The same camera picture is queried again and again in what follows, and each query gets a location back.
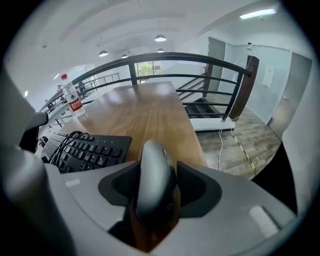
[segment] staircase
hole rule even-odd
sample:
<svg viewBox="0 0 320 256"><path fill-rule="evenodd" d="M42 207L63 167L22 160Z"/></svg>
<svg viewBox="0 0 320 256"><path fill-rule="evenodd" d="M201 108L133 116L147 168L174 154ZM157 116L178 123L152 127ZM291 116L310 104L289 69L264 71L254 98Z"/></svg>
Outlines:
<svg viewBox="0 0 320 256"><path fill-rule="evenodd" d="M206 98L199 98L194 101L194 103L207 103L208 100ZM187 114L189 114L189 118L193 119L199 119L199 118L219 118L219 116L212 116L212 115L206 115L206 114L212 114L212 113L219 113L215 107L210 105L201 105L201 104L195 104L195 105L187 105L184 107Z"/></svg>

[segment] red bottle label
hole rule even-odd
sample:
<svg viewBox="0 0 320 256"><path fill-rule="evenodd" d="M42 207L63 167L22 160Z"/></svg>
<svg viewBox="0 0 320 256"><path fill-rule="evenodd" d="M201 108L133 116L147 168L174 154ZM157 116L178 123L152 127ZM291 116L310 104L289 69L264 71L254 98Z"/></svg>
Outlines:
<svg viewBox="0 0 320 256"><path fill-rule="evenodd" d="M72 102L69 102L69 105L70 105L73 112L77 111L78 109L80 109L82 107L82 103L79 98L77 98L76 100L74 100Z"/></svg>

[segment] black keyboard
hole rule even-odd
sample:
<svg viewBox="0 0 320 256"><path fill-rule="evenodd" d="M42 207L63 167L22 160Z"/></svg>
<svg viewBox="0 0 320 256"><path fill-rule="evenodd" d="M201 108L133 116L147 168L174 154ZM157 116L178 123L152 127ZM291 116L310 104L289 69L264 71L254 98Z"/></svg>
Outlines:
<svg viewBox="0 0 320 256"><path fill-rule="evenodd" d="M74 134L69 141L79 135ZM54 132L50 136L42 151L48 163L53 163L58 147L67 136L62 132ZM130 136L81 135L64 148L58 163L60 173L83 172L122 164L131 140Z"/></svg>

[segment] ceiling light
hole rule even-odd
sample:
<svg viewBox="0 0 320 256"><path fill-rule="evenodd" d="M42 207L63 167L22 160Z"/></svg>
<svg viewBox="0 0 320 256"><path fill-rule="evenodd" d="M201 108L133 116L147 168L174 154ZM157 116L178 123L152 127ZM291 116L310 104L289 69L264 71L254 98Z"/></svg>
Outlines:
<svg viewBox="0 0 320 256"><path fill-rule="evenodd" d="M59 75L60 75L60 73L59 73L59 74L57 74L57 75L54 77L54 79L53 79L53 80L55 80Z"/></svg>
<svg viewBox="0 0 320 256"><path fill-rule="evenodd" d="M99 57L107 56L109 53L107 53L105 50L100 51Z"/></svg>
<svg viewBox="0 0 320 256"><path fill-rule="evenodd" d="M275 14L276 10L271 8L271 9L265 9L265 10L258 10L255 12L251 12L245 15L241 15L240 18L241 19L248 19L248 18L252 18L252 17L256 17L256 16L261 16L261 15L267 15L267 14Z"/></svg>
<svg viewBox="0 0 320 256"><path fill-rule="evenodd" d="M166 41L166 40L167 39L163 34L158 34L154 39L154 41L156 41L156 42L163 42L163 41Z"/></svg>

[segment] wooden table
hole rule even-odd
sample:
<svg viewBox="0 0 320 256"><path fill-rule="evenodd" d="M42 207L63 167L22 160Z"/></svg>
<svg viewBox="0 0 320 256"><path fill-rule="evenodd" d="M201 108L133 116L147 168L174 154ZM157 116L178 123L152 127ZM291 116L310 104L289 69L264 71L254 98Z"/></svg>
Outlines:
<svg viewBox="0 0 320 256"><path fill-rule="evenodd" d="M131 136L126 162L140 160L147 140L160 142L177 161L207 166L190 119L171 82L117 87L85 107L62 129L94 135Z"/></svg>

